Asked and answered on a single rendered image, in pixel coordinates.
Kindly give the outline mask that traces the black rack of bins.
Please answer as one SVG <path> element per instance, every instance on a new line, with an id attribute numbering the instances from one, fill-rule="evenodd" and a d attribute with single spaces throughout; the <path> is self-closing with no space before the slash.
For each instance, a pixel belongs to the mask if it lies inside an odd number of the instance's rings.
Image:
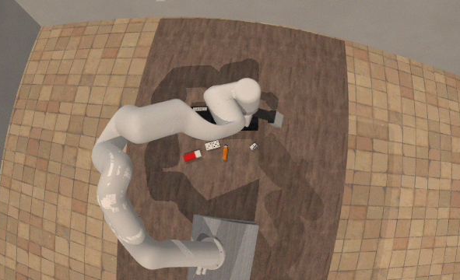
<path id="1" fill-rule="evenodd" d="M 202 106 L 202 107 L 191 107 L 197 114 L 201 115 L 202 118 L 207 120 L 208 122 L 212 124 L 216 124 L 214 121 L 209 109 L 207 106 Z M 257 127 L 257 128 L 251 128 L 251 127 Z M 257 131 L 258 130 L 258 118 L 257 117 L 252 117 L 251 122 L 248 127 L 244 126 L 244 130 L 242 131 Z"/>

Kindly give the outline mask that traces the red and white eraser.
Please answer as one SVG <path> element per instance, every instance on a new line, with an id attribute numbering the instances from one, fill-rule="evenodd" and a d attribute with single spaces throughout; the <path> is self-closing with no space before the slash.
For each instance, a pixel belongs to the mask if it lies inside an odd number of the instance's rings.
<path id="1" fill-rule="evenodd" d="M 200 153 L 200 150 L 195 151 L 195 152 L 191 152 L 191 153 L 186 154 L 186 155 L 183 155 L 185 162 L 187 162 L 189 160 L 192 160 L 192 159 L 196 159 L 196 158 L 201 157 L 201 156 L 202 155 Z"/>

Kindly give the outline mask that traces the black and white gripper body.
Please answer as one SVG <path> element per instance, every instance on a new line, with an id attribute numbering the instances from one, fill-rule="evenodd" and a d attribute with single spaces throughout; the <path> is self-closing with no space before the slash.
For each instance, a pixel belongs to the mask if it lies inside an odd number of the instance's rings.
<path id="1" fill-rule="evenodd" d="M 253 115 L 253 114 L 251 114 L 251 115 L 244 115 L 245 120 L 246 120 L 245 127 L 248 127 L 248 126 L 249 126 L 249 124 L 250 124 L 250 122 L 251 122 L 251 119 L 252 119 L 252 115 Z"/>

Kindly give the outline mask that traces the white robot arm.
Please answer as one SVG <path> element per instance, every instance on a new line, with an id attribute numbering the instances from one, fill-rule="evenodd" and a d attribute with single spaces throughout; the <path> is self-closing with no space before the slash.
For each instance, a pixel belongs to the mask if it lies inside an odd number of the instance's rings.
<path id="1" fill-rule="evenodd" d="M 241 131 L 246 123 L 244 115 L 251 114 L 267 120 L 275 128 L 282 126 L 281 113 L 258 108 L 261 87 L 253 79 L 212 86 L 203 97 L 216 124 L 202 118 L 179 99 L 145 107 L 124 105 L 111 118 L 93 147 L 93 165 L 102 173 L 97 185 L 97 201 L 105 212 L 105 221 L 144 268 L 197 267 L 195 273 L 205 275 L 207 268 L 215 270 L 223 264 L 225 250 L 213 237 L 202 241 L 159 242 L 146 232 L 127 195 L 133 174 L 132 161 L 122 151 L 127 142 L 142 144 L 180 132 L 215 141 Z"/>

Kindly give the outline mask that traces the white domino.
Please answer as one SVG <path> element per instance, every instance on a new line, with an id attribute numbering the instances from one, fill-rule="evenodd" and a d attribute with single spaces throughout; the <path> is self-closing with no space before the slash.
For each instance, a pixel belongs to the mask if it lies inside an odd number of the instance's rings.
<path id="1" fill-rule="evenodd" d="M 205 144 L 206 150 L 219 148 L 219 141 L 209 142 Z"/>

